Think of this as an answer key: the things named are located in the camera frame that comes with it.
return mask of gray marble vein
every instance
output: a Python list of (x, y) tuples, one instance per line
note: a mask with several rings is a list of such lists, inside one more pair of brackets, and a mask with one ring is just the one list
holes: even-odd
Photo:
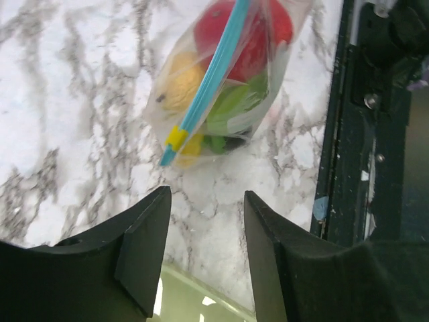
[(172, 187), (165, 260), (252, 309), (243, 195), (308, 229), (341, 0), (316, 0), (252, 143), (160, 168), (143, 110), (208, 0), (0, 0), (0, 238), (55, 244)]

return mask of marble countertop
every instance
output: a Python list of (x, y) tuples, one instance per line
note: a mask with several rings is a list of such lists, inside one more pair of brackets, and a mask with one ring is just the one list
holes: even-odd
[(0, 238), (55, 244), (173, 192), (165, 259), (252, 309), (243, 196), (308, 229), (342, 0), (316, 0), (250, 146), (188, 172), (158, 166), (141, 114), (208, 0), (0, 1)]

